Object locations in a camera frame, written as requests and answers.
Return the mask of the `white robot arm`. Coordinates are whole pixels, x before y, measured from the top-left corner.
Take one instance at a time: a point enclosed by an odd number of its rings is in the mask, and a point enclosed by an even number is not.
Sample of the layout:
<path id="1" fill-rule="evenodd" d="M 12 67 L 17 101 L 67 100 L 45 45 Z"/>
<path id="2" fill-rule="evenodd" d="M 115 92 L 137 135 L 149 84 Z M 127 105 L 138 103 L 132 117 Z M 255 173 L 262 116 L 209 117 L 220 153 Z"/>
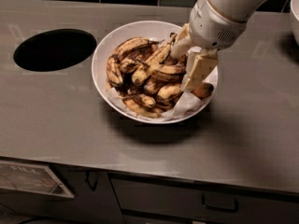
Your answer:
<path id="1" fill-rule="evenodd" d="M 178 33 L 171 55 L 188 54 L 181 89 L 193 91 L 218 64 L 218 52 L 230 48 L 252 14 L 267 0 L 197 0 Z"/>

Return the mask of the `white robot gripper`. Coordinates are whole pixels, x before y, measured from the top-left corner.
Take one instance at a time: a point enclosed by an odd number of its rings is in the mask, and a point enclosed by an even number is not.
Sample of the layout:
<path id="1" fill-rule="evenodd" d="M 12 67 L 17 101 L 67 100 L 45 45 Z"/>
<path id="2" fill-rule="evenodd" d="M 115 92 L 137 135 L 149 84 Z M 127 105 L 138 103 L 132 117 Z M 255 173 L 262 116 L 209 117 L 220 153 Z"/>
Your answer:
<path id="1" fill-rule="evenodd" d="M 230 48 L 245 31 L 245 22 L 222 15 L 209 0 L 197 0 L 190 17 L 180 29 L 171 56 L 179 58 L 189 49 L 183 91 L 193 91 L 209 76 L 219 62 L 218 49 Z"/>

